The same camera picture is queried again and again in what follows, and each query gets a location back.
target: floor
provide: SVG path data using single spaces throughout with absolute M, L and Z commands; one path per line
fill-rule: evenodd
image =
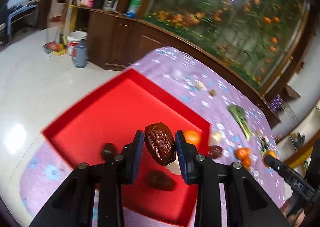
M 56 28 L 49 29 L 53 41 Z M 17 36 L 0 52 L 0 195 L 22 227 L 31 217 L 20 200 L 20 176 L 44 142 L 40 131 L 74 102 L 118 74 L 68 54 L 46 54 L 46 31 Z

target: bottle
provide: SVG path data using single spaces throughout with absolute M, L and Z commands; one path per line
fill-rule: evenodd
M 135 18 L 140 8 L 140 5 L 141 5 L 141 0 L 131 0 L 130 6 L 127 11 L 127 17 Z

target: green vegetable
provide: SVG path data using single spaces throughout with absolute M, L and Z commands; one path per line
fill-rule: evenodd
M 253 135 L 252 131 L 248 127 L 248 122 L 246 120 L 244 109 L 238 105 L 229 105 L 228 111 L 232 114 L 233 118 L 239 124 L 242 129 L 245 138 L 247 141 L 250 140 L 250 137 Z

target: white bucket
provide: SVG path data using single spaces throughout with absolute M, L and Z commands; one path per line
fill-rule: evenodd
M 87 39 L 87 32 L 73 31 L 67 36 L 68 53 L 72 56 L 73 48 L 80 42 L 80 40 Z

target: red box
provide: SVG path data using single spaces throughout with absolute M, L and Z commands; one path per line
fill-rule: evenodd
M 172 134 L 195 130 L 201 135 L 197 149 L 207 154 L 210 124 L 179 100 L 135 71 L 128 69 L 105 83 L 43 130 L 44 136 L 72 167 L 81 162 L 103 163 L 100 150 L 112 142 L 121 152 L 137 130 L 163 122 Z M 165 172 L 177 182 L 173 191 L 155 190 L 145 180 L 151 169 Z M 187 226 L 197 197 L 197 185 L 187 186 L 180 175 L 157 164 L 144 147 L 138 177 L 122 186 L 123 205 L 137 213 Z

